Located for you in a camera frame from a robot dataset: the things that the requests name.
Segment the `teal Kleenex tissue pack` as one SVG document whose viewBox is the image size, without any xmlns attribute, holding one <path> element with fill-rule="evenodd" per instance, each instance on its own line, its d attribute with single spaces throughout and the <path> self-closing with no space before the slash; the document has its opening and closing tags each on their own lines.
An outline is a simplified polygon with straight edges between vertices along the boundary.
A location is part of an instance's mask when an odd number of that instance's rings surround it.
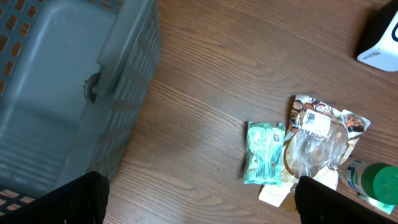
<svg viewBox="0 0 398 224">
<path fill-rule="evenodd" d="M 382 211 L 382 212 L 384 212 L 384 213 L 386 213 L 388 215 L 390 215 L 392 213 L 393 209 L 395 208 L 394 205 L 388 205 L 388 204 L 382 203 L 382 202 L 380 202 L 378 200 L 375 200 L 375 199 L 373 199 L 371 197 L 368 197 L 366 195 L 361 195 L 360 194 L 359 198 L 364 200 L 366 203 L 370 204 L 374 208 L 376 208 L 376 209 L 378 209 L 378 210 L 380 210 L 380 211 Z"/>
</svg>

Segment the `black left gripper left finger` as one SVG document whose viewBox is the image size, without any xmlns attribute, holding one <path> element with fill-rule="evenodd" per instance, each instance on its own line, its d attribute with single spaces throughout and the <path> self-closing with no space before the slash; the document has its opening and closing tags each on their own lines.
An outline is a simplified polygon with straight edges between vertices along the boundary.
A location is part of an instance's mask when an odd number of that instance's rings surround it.
<svg viewBox="0 0 398 224">
<path fill-rule="evenodd" d="M 3 224 L 103 224 L 110 183 L 91 171 L 1 217 Z"/>
</svg>

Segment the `teal snack packet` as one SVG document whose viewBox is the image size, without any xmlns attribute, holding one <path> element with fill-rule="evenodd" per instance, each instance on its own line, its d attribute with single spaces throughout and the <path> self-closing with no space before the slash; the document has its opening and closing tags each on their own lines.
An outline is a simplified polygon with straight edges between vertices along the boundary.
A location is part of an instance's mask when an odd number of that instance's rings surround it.
<svg viewBox="0 0 398 224">
<path fill-rule="evenodd" d="M 248 122 L 244 184 L 281 185 L 285 126 Z"/>
</svg>

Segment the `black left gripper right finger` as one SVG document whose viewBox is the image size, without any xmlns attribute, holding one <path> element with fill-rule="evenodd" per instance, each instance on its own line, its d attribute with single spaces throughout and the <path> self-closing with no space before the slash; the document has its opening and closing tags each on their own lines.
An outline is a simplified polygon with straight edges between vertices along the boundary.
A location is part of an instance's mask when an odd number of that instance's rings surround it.
<svg viewBox="0 0 398 224">
<path fill-rule="evenodd" d="M 299 179 L 294 200 L 303 224 L 395 224 L 307 176 Z"/>
</svg>

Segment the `clear snack bag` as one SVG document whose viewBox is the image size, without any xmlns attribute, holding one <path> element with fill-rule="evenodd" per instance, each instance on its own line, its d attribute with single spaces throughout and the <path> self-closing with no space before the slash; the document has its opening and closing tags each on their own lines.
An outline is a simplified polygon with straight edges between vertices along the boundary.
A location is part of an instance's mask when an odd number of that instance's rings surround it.
<svg viewBox="0 0 398 224">
<path fill-rule="evenodd" d="M 338 168 L 370 126 L 365 117 L 338 110 L 316 98 L 296 95 L 282 147 L 281 183 L 263 186 L 259 200 L 293 210 L 302 176 L 336 190 Z"/>
</svg>

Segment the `green lid jar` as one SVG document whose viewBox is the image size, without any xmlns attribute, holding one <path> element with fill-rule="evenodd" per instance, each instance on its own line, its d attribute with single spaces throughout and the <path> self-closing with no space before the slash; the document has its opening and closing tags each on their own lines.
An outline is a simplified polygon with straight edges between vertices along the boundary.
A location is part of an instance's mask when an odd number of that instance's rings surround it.
<svg viewBox="0 0 398 224">
<path fill-rule="evenodd" d="M 350 156 L 338 168 L 341 182 L 361 195 L 397 205 L 397 167 Z"/>
</svg>

